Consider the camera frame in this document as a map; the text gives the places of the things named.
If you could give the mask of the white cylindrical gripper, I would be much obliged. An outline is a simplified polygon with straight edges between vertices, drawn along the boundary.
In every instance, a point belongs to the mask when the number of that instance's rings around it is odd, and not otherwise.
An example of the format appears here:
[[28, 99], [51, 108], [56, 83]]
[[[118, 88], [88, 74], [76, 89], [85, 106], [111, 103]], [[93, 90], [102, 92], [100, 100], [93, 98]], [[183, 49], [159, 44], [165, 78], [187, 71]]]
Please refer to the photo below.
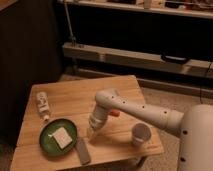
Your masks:
[[92, 140], [104, 127], [107, 120], [108, 110], [102, 107], [95, 107], [88, 119], [87, 137]]

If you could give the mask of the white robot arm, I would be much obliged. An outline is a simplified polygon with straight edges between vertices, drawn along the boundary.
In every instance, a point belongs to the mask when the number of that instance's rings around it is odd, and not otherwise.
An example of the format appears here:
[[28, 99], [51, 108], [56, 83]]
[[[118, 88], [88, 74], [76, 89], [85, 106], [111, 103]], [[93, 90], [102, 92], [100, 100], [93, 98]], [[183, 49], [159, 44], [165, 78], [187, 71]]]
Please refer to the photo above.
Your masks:
[[213, 106], [199, 104], [186, 113], [138, 103], [121, 97], [115, 89], [95, 94], [89, 116], [88, 137], [93, 139], [104, 127], [112, 109], [151, 124], [180, 138], [177, 171], [213, 171]]

